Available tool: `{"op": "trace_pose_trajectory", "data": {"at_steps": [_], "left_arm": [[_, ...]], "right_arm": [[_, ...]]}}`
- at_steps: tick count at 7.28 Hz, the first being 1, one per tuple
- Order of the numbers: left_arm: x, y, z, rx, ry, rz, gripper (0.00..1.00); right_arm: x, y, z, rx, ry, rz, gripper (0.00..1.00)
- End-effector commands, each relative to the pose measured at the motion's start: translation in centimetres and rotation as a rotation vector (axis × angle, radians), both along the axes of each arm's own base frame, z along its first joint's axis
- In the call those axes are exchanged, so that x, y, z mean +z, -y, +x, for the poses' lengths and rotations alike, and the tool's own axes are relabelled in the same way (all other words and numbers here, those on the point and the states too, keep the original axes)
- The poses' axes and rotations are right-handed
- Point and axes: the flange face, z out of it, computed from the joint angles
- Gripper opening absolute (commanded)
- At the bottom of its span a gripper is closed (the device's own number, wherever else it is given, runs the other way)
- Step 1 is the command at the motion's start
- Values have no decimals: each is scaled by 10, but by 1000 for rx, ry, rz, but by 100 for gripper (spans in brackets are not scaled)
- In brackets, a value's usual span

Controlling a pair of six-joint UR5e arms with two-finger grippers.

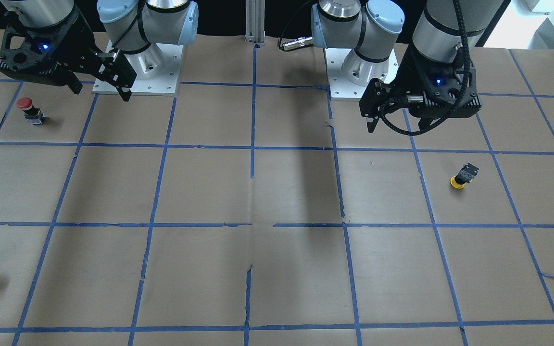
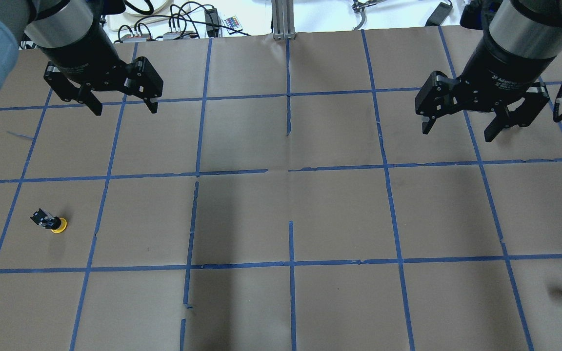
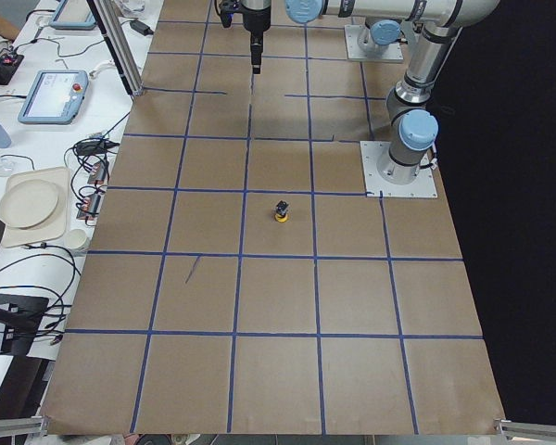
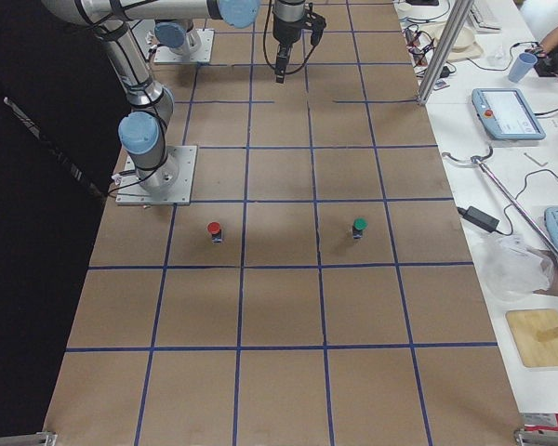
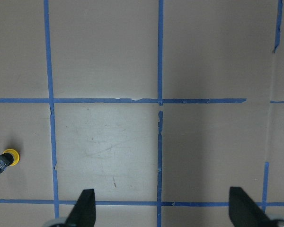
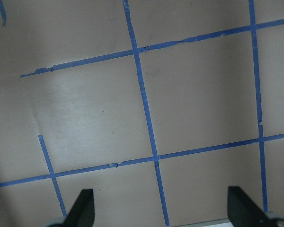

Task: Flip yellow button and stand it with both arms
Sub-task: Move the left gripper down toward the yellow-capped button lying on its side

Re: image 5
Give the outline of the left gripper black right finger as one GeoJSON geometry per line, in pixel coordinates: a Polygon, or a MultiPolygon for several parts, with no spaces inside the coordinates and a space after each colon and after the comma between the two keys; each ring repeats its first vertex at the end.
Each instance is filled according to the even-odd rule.
{"type": "Polygon", "coordinates": [[[241,187],[229,189],[229,218],[234,227],[264,227],[271,219],[241,187]]]}

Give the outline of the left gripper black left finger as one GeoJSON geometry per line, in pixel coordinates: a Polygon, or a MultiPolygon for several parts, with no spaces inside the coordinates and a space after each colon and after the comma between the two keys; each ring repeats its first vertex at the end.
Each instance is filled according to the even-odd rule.
{"type": "Polygon", "coordinates": [[[67,217],[66,227],[93,227],[96,222],[96,200],[94,189],[85,189],[67,217]]]}

